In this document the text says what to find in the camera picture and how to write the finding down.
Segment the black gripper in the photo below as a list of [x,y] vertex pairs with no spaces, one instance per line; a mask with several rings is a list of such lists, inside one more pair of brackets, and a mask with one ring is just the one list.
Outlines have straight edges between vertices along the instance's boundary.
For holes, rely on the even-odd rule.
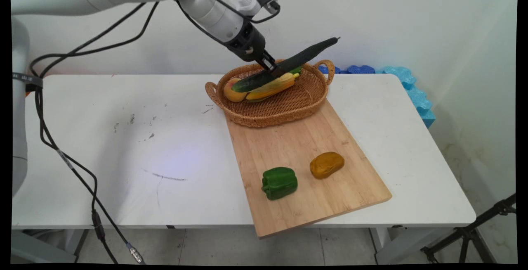
[[266,40],[264,36],[249,21],[244,20],[239,32],[228,42],[226,48],[236,54],[245,62],[260,63],[260,66],[268,72],[285,72],[281,63],[265,50]]

